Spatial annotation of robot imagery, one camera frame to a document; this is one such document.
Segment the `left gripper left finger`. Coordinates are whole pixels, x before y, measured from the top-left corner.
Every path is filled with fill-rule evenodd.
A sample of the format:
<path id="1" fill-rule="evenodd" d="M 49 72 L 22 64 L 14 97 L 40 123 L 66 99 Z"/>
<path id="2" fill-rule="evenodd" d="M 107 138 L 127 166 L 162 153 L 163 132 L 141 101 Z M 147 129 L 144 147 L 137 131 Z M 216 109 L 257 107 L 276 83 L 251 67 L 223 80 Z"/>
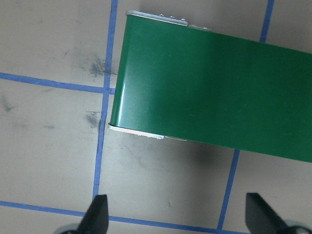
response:
<path id="1" fill-rule="evenodd" d="M 109 226 L 107 195 L 97 195 L 80 222 L 76 234 L 106 234 Z"/>

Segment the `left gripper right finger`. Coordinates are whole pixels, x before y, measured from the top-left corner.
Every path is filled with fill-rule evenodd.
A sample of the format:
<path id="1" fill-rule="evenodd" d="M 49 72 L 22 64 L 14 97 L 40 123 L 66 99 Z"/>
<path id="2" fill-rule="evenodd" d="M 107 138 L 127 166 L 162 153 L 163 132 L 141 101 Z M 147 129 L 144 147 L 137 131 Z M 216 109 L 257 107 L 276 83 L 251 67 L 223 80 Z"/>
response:
<path id="1" fill-rule="evenodd" d="M 258 194 L 246 194 L 245 223 L 251 234 L 280 234 L 288 225 Z"/>

